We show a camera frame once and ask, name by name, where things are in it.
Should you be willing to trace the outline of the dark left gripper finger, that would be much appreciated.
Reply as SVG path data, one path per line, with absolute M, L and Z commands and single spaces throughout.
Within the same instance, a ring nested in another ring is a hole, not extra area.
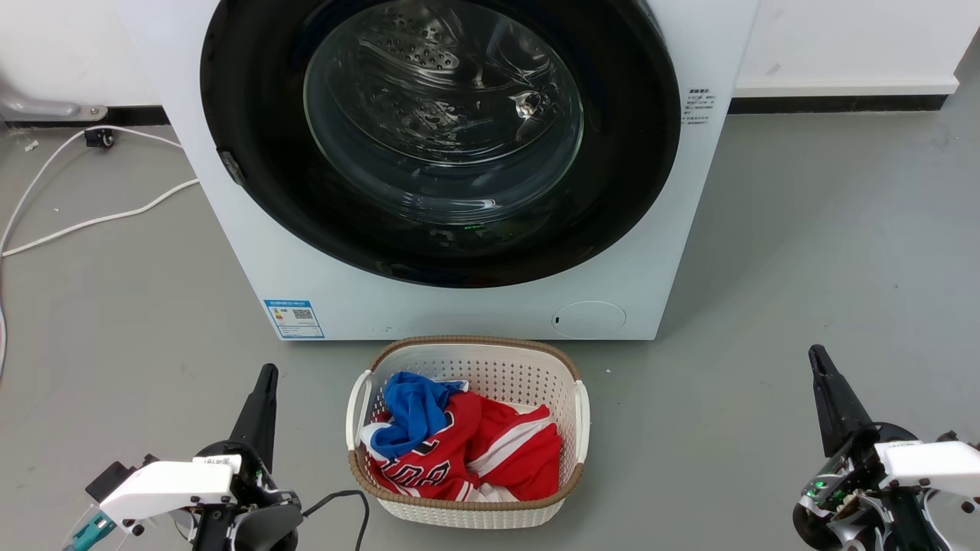
M 230 435 L 230 440 L 232 442 L 240 442 L 251 446 L 256 453 L 260 456 L 259 452 L 254 447 L 255 431 L 256 431 L 256 418 L 255 414 L 258 412 L 256 408 L 256 399 L 250 394 L 240 411 L 237 421 L 235 422 L 234 429 Z
M 279 387 L 279 368 L 276 365 L 263 365 L 252 397 L 256 399 L 254 447 L 262 457 L 267 470 L 273 469 L 276 416 L 279 411 L 277 387 Z

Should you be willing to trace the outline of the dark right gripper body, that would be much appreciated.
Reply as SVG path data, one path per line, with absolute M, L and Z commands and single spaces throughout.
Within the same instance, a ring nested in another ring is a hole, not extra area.
M 875 425 L 878 442 L 851 437 L 802 489 L 793 526 L 815 551 L 929 551 L 921 489 L 879 488 L 884 468 L 875 444 L 913 442 L 913 433 Z

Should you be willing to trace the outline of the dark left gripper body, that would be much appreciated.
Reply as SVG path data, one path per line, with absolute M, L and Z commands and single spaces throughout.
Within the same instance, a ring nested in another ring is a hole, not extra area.
M 300 510 L 302 503 L 296 492 L 280 488 L 273 480 L 273 457 L 273 440 L 257 443 L 224 440 L 200 450 L 194 461 L 232 467 L 230 494 L 242 508 L 291 506 Z

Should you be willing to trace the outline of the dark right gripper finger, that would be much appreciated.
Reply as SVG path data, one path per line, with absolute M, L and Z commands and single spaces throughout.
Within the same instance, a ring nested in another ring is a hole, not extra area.
M 842 384 L 844 393 L 848 399 L 848 404 L 846 406 L 842 405 L 844 410 L 844 419 L 848 423 L 848 428 L 851 430 L 850 435 L 848 435 L 846 442 L 851 439 L 851 437 L 857 437 L 861 442 L 878 442 L 878 429 L 874 422 L 872 422 L 871 416 L 869 416 L 867 410 L 865 410 L 864 405 L 858 400 L 857 394 L 854 393 L 853 387 L 848 383 L 847 379 Z
M 808 349 L 808 361 L 813 379 L 813 397 L 818 412 L 818 425 L 824 457 L 830 458 L 840 449 L 851 430 L 844 419 L 842 405 L 848 404 L 842 384 L 846 379 L 840 374 L 829 352 L 821 344 Z

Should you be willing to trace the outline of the black round glass washer door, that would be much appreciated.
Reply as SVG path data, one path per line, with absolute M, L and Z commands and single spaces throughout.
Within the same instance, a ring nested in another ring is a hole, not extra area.
M 541 199 L 487 223 L 413 222 L 354 192 L 305 118 L 309 59 L 350 15 L 388 0 L 220 0 L 205 35 L 201 94 L 217 148 L 245 191 L 322 253 L 414 285 L 521 285 L 582 264 L 624 237 L 677 157 L 675 64 L 642 0 L 469 0 L 542 34 L 570 67 L 583 139 Z

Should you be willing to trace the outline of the white front-load washing machine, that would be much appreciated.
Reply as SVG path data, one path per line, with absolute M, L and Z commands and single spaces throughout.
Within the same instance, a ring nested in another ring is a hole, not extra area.
M 710 88 L 717 97 L 713 118 L 702 126 L 681 122 L 677 157 L 664 188 L 611 247 L 549 278 L 483 289 L 385 278 L 291 234 L 231 180 L 207 125 L 201 57 L 221 0 L 113 0 L 113 6 L 267 318 L 264 299 L 303 300 L 312 304 L 325 341 L 430 334 L 552 341 L 567 339 L 552 327 L 556 311 L 602 301 L 616 304 L 627 317 L 605 339 L 650 341 L 675 283 L 760 0 L 642 1 L 675 66 L 681 115 L 690 88 Z

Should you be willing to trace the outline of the metal washer door hinge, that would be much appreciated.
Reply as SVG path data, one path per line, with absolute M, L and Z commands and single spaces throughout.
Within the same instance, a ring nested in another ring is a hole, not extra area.
M 227 171 L 228 175 L 230 175 L 231 180 L 235 183 L 235 185 L 244 187 L 246 181 L 245 175 L 241 170 L 240 164 L 238 161 L 236 161 L 234 154 L 231 153 L 231 150 L 217 148 L 217 153 L 218 157 L 220 157 L 221 164 L 223 164 L 224 170 Z

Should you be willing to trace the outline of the blue energy label sticker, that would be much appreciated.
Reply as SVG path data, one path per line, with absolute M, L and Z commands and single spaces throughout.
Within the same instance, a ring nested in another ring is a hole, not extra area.
M 309 301 L 264 299 L 267 316 L 281 341 L 324 341 L 321 322 Z

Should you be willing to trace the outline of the blue garment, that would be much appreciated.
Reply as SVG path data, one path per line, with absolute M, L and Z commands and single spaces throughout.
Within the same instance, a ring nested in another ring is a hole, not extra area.
M 412 372 L 392 374 L 383 390 L 389 419 L 366 425 L 361 441 L 382 459 L 399 459 L 448 428 L 445 411 L 450 398 L 468 390 L 464 380 L 431 380 Z

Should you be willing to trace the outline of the white plastic laundry basket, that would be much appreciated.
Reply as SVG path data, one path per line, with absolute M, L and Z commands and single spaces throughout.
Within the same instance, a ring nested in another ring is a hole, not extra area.
M 407 497 L 382 488 L 368 466 L 360 431 L 389 416 L 383 390 L 389 377 L 398 372 L 438 381 L 468 381 L 466 392 L 515 408 L 547 406 L 563 439 L 559 491 L 540 500 L 458 502 Z M 420 336 L 392 343 L 358 376 L 345 425 L 354 479 L 391 515 L 455 529 L 529 529 L 552 520 L 582 477 L 590 445 L 590 397 L 573 361 L 544 343 L 484 336 Z

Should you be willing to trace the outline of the red basketball jersey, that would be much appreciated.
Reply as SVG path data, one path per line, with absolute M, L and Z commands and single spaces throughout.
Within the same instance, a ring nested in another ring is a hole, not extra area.
M 378 484 L 407 496 L 458 502 L 514 502 L 559 491 L 563 439 L 552 412 L 501 403 L 475 392 L 452 395 L 446 426 L 394 458 L 381 450 L 381 430 L 393 416 L 360 431 Z

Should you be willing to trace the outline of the round white filter cover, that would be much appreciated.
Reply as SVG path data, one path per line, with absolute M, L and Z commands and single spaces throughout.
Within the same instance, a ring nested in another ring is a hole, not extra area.
M 574 341 L 598 341 L 613 336 L 626 324 L 626 311 L 609 302 L 583 301 L 567 305 L 550 318 L 553 329 Z

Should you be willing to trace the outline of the small black text label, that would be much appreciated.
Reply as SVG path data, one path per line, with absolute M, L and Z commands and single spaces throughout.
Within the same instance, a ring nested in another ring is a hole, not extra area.
M 717 97 L 710 88 L 690 88 L 683 102 L 683 125 L 706 125 L 714 116 L 715 101 Z

